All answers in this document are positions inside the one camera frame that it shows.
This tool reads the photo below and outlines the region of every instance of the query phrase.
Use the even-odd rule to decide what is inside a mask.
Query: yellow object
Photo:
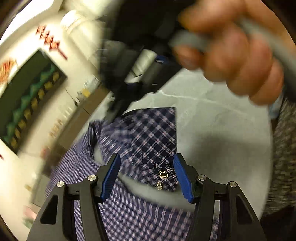
[[[20,127],[20,129],[24,129],[26,127],[26,123],[24,120],[21,120],[19,123],[18,123],[18,126]]]
[[[43,89],[40,89],[39,91],[38,91],[38,96],[39,96],[39,99],[43,99],[43,96],[44,96],[44,90]]]
[[[88,97],[91,95],[91,93],[90,93],[87,89],[82,89],[82,90],[81,90],[81,93],[82,93],[86,98],[88,98]]]
[[[52,79],[54,80],[54,82],[56,82],[59,79],[59,72],[55,72],[52,76]]]
[[[24,116],[25,116],[26,120],[31,119],[31,111],[29,109],[26,109],[24,112]]]
[[[31,101],[31,107],[33,110],[36,110],[37,107],[38,107],[38,100],[36,98],[34,98],[32,101]]]
[[[44,84],[44,87],[46,90],[49,90],[52,88],[52,83],[50,81],[48,81],[47,83]]]
[[[15,136],[20,139],[20,131],[17,128],[15,129]]]
[[[11,146],[13,147],[13,149],[15,149],[15,148],[17,148],[17,141],[16,141],[16,139],[15,138],[12,138],[12,140],[11,140]]]

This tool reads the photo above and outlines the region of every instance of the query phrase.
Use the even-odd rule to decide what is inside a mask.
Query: red wall decoration
[[[45,31],[46,25],[39,26],[36,34],[40,35],[40,39],[44,39],[44,45],[49,45],[49,50],[57,50],[66,60],[67,56],[59,49],[60,41],[54,41],[54,36],[49,35],[50,31]]]

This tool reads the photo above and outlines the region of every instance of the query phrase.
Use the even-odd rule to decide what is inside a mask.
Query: checkered cloth
[[[84,180],[96,173],[100,164],[94,161],[93,150],[99,145],[105,162],[112,153],[121,157],[120,171],[141,183],[174,191],[178,181],[173,169],[176,153],[176,126],[174,108],[135,110],[110,125],[101,121],[89,124],[88,131],[73,144],[53,171],[46,190],[49,195],[60,180],[67,184]],[[158,172],[165,170],[168,178],[162,180]],[[110,240],[185,240],[193,213],[150,203],[130,193],[117,179],[110,198],[99,204],[102,219]],[[77,238],[84,240],[80,205],[74,203]],[[216,239],[217,220],[211,240]]]

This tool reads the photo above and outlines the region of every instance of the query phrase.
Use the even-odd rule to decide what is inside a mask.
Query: plaid fabric
[[[88,131],[74,144],[53,171],[46,190],[49,195],[60,180],[67,184],[80,182],[94,174],[100,164],[94,161],[93,150],[99,145],[106,162],[113,152],[122,161],[121,172],[142,183],[155,186],[162,179],[160,170],[169,178],[162,180],[163,189],[174,191],[178,181],[172,167],[176,153],[174,108],[135,110],[106,125],[100,121],[89,124]],[[117,179],[110,198],[99,204],[110,240],[185,240],[193,213],[150,203],[130,193]],[[80,205],[74,203],[76,232],[84,240]],[[217,219],[211,240],[216,239]]]

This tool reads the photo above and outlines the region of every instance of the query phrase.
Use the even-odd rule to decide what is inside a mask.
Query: hand
[[[247,38],[234,24],[241,16],[267,28],[296,53],[285,27],[260,0],[200,0],[182,12],[179,21],[191,32],[210,34],[213,41],[204,55],[185,45],[176,46],[176,58],[189,70],[202,68],[210,81],[225,81],[233,93],[249,96],[257,105],[272,104],[282,90],[282,67],[263,37]]]

